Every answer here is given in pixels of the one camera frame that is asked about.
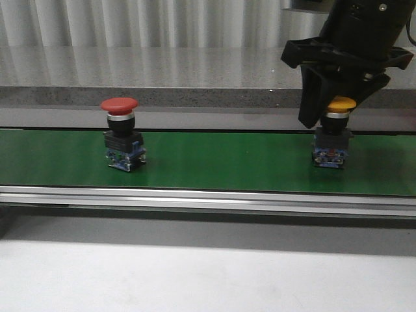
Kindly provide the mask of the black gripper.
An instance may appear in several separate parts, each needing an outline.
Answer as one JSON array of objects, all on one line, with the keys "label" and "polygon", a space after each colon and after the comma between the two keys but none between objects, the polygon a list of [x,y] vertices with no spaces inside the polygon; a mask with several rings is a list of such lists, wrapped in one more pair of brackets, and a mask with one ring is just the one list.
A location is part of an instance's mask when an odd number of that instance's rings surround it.
[{"label": "black gripper", "polygon": [[[337,112],[354,110],[388,84],[391,78],[385,74],[387,68],[405,70],[412,59],[412,52],[379,36],[333,42],[321,37],[289,40],[281,54],[289,67],[301,67],[298,120],[308,129],[316,125],[335,96]],[[337,73],[336,68],[361,74]]]}]

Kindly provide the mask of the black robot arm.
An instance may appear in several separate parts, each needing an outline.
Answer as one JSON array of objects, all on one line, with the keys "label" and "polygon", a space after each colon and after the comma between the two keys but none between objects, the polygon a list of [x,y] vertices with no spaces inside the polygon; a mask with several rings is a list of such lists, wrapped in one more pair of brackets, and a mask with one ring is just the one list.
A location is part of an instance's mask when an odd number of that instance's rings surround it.
[{"label": "black robot arm", "polygon": [[414,9],[414,1],[335,1],[317,37],[287,41],[281,60],[301,67],[304,126],[336,96],[360,104],[388,84],[386,68],[407,68],[413,54],[395,42]]}]

